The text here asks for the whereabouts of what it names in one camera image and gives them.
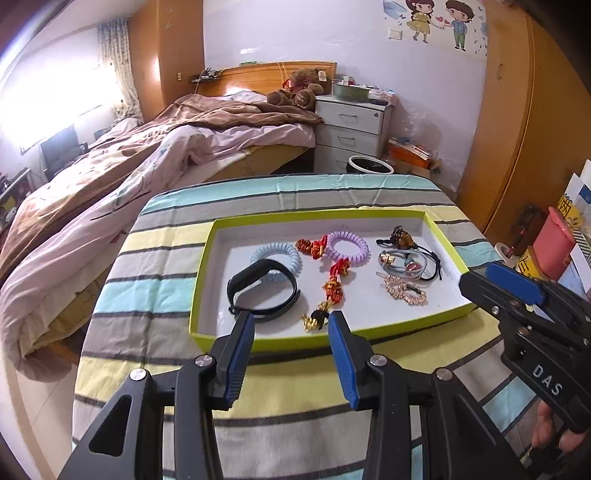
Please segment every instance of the bed frame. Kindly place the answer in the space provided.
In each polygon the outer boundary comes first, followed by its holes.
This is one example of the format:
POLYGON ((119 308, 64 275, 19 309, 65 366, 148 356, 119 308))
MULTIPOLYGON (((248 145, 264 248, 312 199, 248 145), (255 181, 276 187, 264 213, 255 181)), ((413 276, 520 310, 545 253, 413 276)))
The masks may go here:
POLYGON ((197 92, 206 97, 231 95, 240 90, 267 95, 281 88, 294 70, 315 68, 324 70, 329 81, 335 78, 336 62, 333 61, 278 61, 225 69, 217 80, 201 82, 197 92))

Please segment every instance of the pink container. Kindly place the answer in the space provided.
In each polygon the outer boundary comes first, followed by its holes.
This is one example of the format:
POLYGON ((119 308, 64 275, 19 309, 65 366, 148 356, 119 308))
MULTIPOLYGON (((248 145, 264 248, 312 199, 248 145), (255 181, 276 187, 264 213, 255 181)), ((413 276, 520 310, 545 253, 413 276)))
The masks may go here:
POLYGON ((558 280, 568 266, 567 259, 576 242, 560 212, 554 207, 548 211, 550 214, 535 239, 534 252, 542 272, 558 280))

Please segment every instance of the black chair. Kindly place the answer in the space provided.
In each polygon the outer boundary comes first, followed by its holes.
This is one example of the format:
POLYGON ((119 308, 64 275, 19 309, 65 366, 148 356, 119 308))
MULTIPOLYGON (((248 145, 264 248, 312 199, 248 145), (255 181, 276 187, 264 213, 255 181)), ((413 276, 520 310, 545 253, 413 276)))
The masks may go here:
POLYGON ((78 157, 88 152, 88 143, 80 144, 74 125, 56 133, 41 143, 46 168, 43 173, 51 181, 59 172, 72 165, 78 157))

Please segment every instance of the white nightstand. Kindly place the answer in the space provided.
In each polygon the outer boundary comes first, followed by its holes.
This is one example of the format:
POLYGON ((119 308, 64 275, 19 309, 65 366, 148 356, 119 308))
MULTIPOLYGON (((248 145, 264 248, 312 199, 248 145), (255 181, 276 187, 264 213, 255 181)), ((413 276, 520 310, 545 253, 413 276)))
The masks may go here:
POLYGON ((355 154, 379 158, 388 141, 393 111, 391 105, 318 96, 316 114, 324 124, 316 126, 314 172, 345 173, 349 157, 355 154))

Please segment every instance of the window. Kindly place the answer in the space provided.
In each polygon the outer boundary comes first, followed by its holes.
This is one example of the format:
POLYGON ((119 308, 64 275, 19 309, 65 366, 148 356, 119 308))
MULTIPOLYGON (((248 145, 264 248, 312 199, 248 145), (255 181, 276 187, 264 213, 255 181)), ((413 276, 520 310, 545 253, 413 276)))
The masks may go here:
POLYGON ((83 113, 122 99, 113 66, 89 69, 49 64, 36 72, 27 70, 29 74, 20 71, 7 85, 0 106, 0 122, 6 135, 20 145, 21 153, 83 113))

